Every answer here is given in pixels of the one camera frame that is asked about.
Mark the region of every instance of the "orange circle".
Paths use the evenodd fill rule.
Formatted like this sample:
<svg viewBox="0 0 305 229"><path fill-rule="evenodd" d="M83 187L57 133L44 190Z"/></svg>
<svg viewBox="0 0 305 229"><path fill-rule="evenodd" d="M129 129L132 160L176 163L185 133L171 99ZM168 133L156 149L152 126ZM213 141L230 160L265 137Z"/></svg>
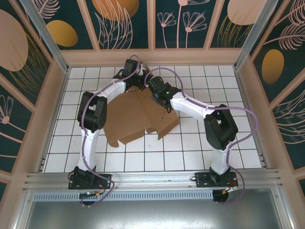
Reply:
<svg viewBox="0 0 305 229"><path fill-rule="evenodd" d="M124 20L124 9L132 17L139 8L139 0L92 0L92 3L103 17L111 21Z"/></svg>

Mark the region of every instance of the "metal frame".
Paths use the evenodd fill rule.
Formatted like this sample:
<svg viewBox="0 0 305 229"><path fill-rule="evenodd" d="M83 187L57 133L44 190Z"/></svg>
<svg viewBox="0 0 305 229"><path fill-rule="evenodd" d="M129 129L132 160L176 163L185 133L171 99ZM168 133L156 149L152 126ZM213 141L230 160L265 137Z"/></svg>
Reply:
<svg viewBox="0 0 305 229"><path fill-rule="evenodd" d="M269 17L271 16L272 12L276 8L278 0L267 0L263 6L262 11L260 12L256 22L254 23L253 27L251 28L242 49L236 59L235 67L238 70L243 63L245 62L246 58L248 57L251 49L253 48L256 40L261 35L261 32L264 30Z"/></svg>
<svg viewBox="0 0 305 229"><path fill-rule="evenodd" d="M42 17L39 15L34 3L32 0L20 0L20 3L26 10L26 13L32 20L33 24L35 25L37 31L45 41L46 45L48 46L50 52L56 59L57 63L59 64L60 68L64 71L67 72L68 70L68 65L65 62L61 51L57 44L55 43L54 39L52 38L52 35L50 34L46 23L42 19Z"/></svg>

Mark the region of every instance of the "perforated metal strip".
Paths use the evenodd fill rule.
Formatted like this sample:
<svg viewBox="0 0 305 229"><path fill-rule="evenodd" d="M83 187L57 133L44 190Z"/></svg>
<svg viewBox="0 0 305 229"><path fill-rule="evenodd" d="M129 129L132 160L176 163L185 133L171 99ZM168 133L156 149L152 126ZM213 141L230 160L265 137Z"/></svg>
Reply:
<svg viewBox="0 0 305 229"><path fill-rule="evenodd" d="M178 200L178 199L213 199L212 190L190 191L142 191L142 192L113 192L105 201L126 200ZM80 201L80 193L36 193L34 202ZM94 196L84 201L95 201L102 198Z"/></svg>

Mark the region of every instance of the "floor tile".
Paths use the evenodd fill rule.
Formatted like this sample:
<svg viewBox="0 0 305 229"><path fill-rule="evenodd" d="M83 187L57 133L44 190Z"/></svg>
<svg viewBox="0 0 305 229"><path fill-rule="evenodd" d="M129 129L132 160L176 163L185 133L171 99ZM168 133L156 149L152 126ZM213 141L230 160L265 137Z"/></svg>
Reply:
<svg viewBox="0 0 305 229"><path fill-rule="evenodd" d="M198 123L194 118L180 118L181 133L198 133Z"/></svg>
<svg viewBox="0 0 305 229"><path fill-rule="evenodd" d="M244 168L261 168L261 162L257 150L241 150Z"/></svg>
<svg viewBox="0 0 305 229"><path fill-rule="evenodd" d="M172 87L176 87L176 79L174 77L162 77L162 79L164 83L169 83Z"/></svg>
<svg viewBox="0 0 305 229"><path fill-rule="evenodd" d="M242 101L239 89L225 89L225 95L227 96L228 102Z"/></svg>
<svg viewBox="0 0 305 229"><path fill-rule="evenodd" d="M154 65L154 66L148 65L147 67L149 68L150 71L151 71L151 70L154 70L154 69L156 69L156 68L159 68L159 66L155 66L155 65ZM152 75L154 75L154 76L160 76L160 69L153 71L153 72L152 72Z"/></svg>
<svg viewBox="0 0 305 229"><path fill-rule="evenodd" d="M234 117L239 132L251 132L247 116Z"/></svg>
<svg viewBox="0 0 305 229"><path fill-rule="evenodd" d="M77 105L62 105L59 119L75 119Z"/></svg>
<svg viewBox="0 0 305 229"><path fill-rule="evenodd" d="M185 170L201 170L203 166L203 156L201 151L184 151Z"/></svg>
<svg viewBox="0 0 305 229"><path fill-rule="evenodd" d="M55 135L72 135L74 120L58 120Z"/></svg>
<svg viewBox="0 0 305 229"><path fill-rule="evenodd" d="M224 89L209 89L212 102L226 102Z"/></svg>
<svg viewBox="0 0 305 229"><path fill-rule="evenodd" d="M175 72L180 77L191 76L189 66L175 66Z"/></svg>
<svg viewBox="0 0 305 229"><path fill-rule="evenodd" d="M125 172L144 171L144 153L126 153Z"/></svg>
<svg viewBox="0 0 305 229"><path fill-rule="evenodd" d="M169 68L169 69L175 71L173 66L160 66L160 67L162 67L162 68ZM161 69L160 70L160 76L161 77L175 77L175 74L170 72L170 71L168 71L168 70Z"/></svg>
<svg viewBox="0 0 305 229"><path fill-rule="evenodd" d="M165 152L165 170L184 170L182 152Z"/></svg>
<svg viewBox="0 0 305 229"><path fill-rule="evenodd" d="M80 94L81 94L81 92L65 92L62 104L63 105L78 104Z"/></svg>
<svg viewBox="0 0 305 229"><path fill-rule="evenodd" d="M83 79L71 79L68 80L66 91L81 91Z"/></svg>
<svg viewBox="0 0 305 229"><path fill-rule="evenodd" d="M183 151L201 150L200 138L198 134L182 134Z"/></svg>
<svg viewBox="0 0 305 229"><path fill-rule="evenodd" d="M83 79L86 68L71 68L69 79Z"/></svg>
<svg viewBox="0 0 305 229"><path fill-rule="evenodd" d="M70 173L77 166L80 159L80 154L68 154L65 173Z"/></svg>
<svg viewBox="0 0 305 229"><path fill-rule="evenodd" d="M105 153L96 154L95 158L96 158L96 169L95 169L95 171L96 172L104 172L106 154Z"/></svg>
<svg viewBox="0 0 305 229"><path fill-rule="evenodd" d="M224 88L221 77L207 77L208 87L213 88Z"/></svg>
<svg viewBox="0 0 305 229"><path fill-rule="evenodd" d="M96 91L98 86L98 79L84 79L82 83L82 91Z"/></svg>
<svg viewBox="0 0 305 229"><path fill-rule="evenodd" d="M101 90L111 83L112 79L99 79L97 90Z"/></svg>
<svg viewBox="0 0 305 229"><path fill-rule="evenodd" d="M81 136L72 136L69 153L80 153L81 152Z"/></svg>
<svg viewBox="0 0 305 229"><path fill-rule="evenodd" d="M102 67L100 70L100 78L112 78L114 77L115 67Z"/></svg>
<svg viewBox="0 0 305 229"><path fill-rule="evenodd" d="M238 88L238 84L235 76L230 77L221 77L224 88Z"/></svg>
<svg viewBox="0 0 305 229"><path fill-rule="evenodd" d="M158 140L158 135L145 135L145 152L163 152L163 138Z"/></svg>
<svg viewBox="0 0 305 229"><path fill-rule="evenodd" d="M194 98L204 102L204 103L209 103L211 102L210 99L210 94L209 94L209 90L208 89L194 89Z"/></svg>
<svg viewBox="0 0 305 229"><path fill-rule="evenodd" d="M125 153L107 153L105 172L123 172Z"/></svg>
<svg viewBox="0 0 305 229"><path fill-rule="evenodd" d="M49 154L45 173L63 173L65 170L67 154Z"/></svg>
<svg viewBox="0 0 305 229"><path fill-rule="evenodd" d="M100 67L89 67L86 68L85 77L84 78L98 78L100 75Z"/></svg>
<svg viewBox="0 0 305 229"><path fill-rule="evenodd" d="M125 152L126 145L124 145L122 142L118 141L119 147L112 147L109 144L107 144L107 153L112 153L112 152Z"/></svg>
<svg viewBox="0 0 305 229"><path fill-rule="evenodd" d="M107 146L107 139L105 135L99 135L97 139L96 144L96 152L97 153L104 153L106 152L106 146Z"/></svg>
<svg viewBox="0 0 305 229"><path fill-rule="evenodd" d="M204 68L202 65L190 66L191 76L205 76Z"/></svg>
<svg viewBox="0 0 305 229"><path fill-rule="evenodd" d="M144 152L144 136L127 143L126 152Z"/></svg>
<svg viewBox="0 0 305 229"><path fill-rule="evenodd" d="M220 65L219 71L221 76L235 76L233 67L231 65Z"/></svg>
<svg viewBox="0 0 305 229"><path fill-rule="evenodd" d="M67 153L71 136L54 136L50 153Z"/></svg>
<svg viewBox="0 0 305 229"><path fill-rule="evenodd" d="M244 108L243 102L229 102L228 104L230 107ZM231 109L230 112L231 112L232 116L246 116L247 115L245 111L241 111L241 110Z"/></svg>
<svg viewBox="0 0 305 229"><path fill-rule="evenodd" d="M240 157L240 152L239 150L232 150L229 155L229 164L233 168L244 168L243 167L243 162Z"/></svg>
<svg viewBox="0 0 305 229"><path fill-rule="evenodd" d="M191 77L193 89L207 89L206 77Z"/></svg>
<svg viewBox="0 0 305 229"><path fill-rule="evenodd" d="M192 89L192 82L190 77L181 77L184 89ZM177 79L177 87L181 88L180 81Z"/></svg>
<svg viewBox="0 0 305 229"><path fill-rule="evenodd" d="M244 137L247 137L248 135L250 134L250 132L248 133L237 133L237 139L238 140L241 140L243 139ZM239 148L240 149L256 149L256 145L254 143L254 139L253 139L253 136L238 143L239 145Z"/></svg>
<svg viewBox="0 0 305 229"><path fill-rule="evenodd" d="M164 151L182 150L181 135L169 134L163 137Z"/></svg>
<svg viewBox="0 0 305 229"><path fill-rule="evenodd" d="M145 152L145 171L163 171L164 155L163 152Z"/></svg>
<svg viewBox="0 0 305 229"><path fill-rule="evenodd" d="M204 70L206 76L220 76L217 65L205 65Z"/></svg>

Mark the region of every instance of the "cardboard flap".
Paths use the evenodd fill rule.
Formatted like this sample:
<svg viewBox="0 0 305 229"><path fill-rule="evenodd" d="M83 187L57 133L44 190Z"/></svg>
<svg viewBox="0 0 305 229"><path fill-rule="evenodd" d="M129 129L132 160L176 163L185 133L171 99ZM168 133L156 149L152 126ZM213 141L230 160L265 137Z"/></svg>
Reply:
<svg viewBox="0 0 305 229"><path fill-rule="evenodd" d="M109 141L108 141L108 144L109 144L110 146L114 147L114 148L119 147L118 141L114 141L114 142L109 142Z"/></svg>
<svg viewBox="0 0 305 229"><path fill-rule="evenodd" d="M146 132L148 133L148 134L151 134L152 132L155 132L156 130L155 130L155 128L152 126L152 127L150 127L150 128L148 128L148 129L146 129Z"/></svg>
<svg viewBox="0 0 305 229"><path fill-rule="evenodd" d="M143 137L144 134L145 134L145 131L144 130L140 130L139 132L136 132L136 133L134 133L132 135L128 135L126 137L123 137L123 138L119 139L119 141L122 142L123 144L127 144L127 143L129 143L131 141L134 141L134 140L140 138L140 137Z"/></svg>
<svg viewBox="0 0 305 229"><path fill-rule="evenodd" d="M122 94L107 106L104 131L111 143L151 126L137 92Z"/></svg>
<svg viewBox="0 0 305 229"><path fill-rule="evenodd" d="M153 127L157 131L158 140L167 135L172 129L179 125L179 118L175 111L171 111L166 114L159 122L157 122Z"/></svg>
<svg viewBox="0 0 305 229"><path fill-rule="evenodd" d="M163 116L167 114L166 109L158 105L152 99L152 93L148 88L145 88L143 91L141 91L139 100L151 123L151 126L154 126Z"/></svg>

